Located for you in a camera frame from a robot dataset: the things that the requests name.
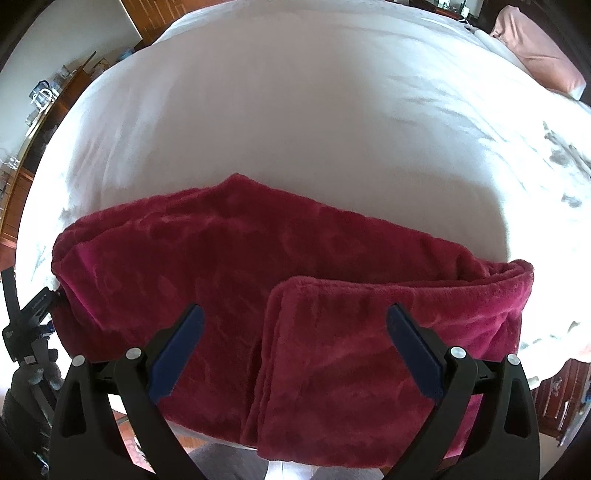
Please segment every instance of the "blue gripper pad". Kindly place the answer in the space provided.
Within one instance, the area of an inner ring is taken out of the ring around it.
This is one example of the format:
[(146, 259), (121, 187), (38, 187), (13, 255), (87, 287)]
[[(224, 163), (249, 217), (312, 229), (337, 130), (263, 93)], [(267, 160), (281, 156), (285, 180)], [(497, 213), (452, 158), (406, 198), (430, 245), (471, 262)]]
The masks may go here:
[(148, 396), (154, 405), (172, 393), (204, 327), (205, 313), (195, 305), (160, 351), (149, 372)]
[(443, 365), (431, 351), (419, 328), (398, 305), (388, 309), (386, 327), (421, 393), (435, 402), (443, 398)]

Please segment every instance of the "drawer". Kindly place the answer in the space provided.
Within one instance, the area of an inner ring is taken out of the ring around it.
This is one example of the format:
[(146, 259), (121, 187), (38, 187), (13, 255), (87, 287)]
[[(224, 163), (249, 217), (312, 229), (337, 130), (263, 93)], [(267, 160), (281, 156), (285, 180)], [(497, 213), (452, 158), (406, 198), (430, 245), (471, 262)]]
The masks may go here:
[(589, 364), (569, 360), (555, 376), (532, 391), (540, 432), (560, 440), (579, 411)]

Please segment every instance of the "white duvet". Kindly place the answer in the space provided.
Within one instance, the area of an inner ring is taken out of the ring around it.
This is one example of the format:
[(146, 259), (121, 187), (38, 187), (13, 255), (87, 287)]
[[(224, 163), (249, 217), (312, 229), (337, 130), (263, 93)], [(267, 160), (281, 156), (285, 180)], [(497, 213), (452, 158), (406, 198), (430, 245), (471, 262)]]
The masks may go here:
[(591, 338), (589, 132), (577, 102), (445, 17), (382, 0), (208, 8), (107, 71), (57, 130), (22, 217), (19, 297), (57, 286), (51, 248), (81, 216), (241, 172), (534, 264), (519, 355), (535, 385)]

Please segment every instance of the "white wall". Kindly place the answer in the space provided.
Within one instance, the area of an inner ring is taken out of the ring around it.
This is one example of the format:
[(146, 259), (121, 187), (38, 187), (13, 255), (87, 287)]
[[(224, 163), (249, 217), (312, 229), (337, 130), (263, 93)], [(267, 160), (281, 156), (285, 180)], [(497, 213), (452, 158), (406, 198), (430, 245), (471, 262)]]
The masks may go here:
[(484, 0), (466, 0), (466, 6), (470, 9), (470, 13), (477, 17), (483, 2)]
[(113, 61), (140, 39), (120, 0), (55, 0), (0, 72), (0, 147), (19, 151), (33, 111), (28, 95), (39, 81), (51, 79), (62, 65), (79, 66), (95, 50), (94, 63), (101, 57)]

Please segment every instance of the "folded red blanket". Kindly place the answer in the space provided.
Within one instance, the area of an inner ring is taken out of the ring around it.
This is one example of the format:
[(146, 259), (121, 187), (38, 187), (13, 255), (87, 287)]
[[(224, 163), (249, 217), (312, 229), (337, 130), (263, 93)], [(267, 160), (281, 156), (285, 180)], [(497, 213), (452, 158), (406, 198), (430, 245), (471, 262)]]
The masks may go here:
[(198, 303), (205, 333), (160, 402), (166, 418), (268, 459), (350, 467), (395, 463), (432, 406), (390, 343), (387, 307), (498, 361), (517, 350), (533, 281), (527, 262), (479, 260), (240, 175), (80, 219), (53, 256), (71, 355), (122, 355)]

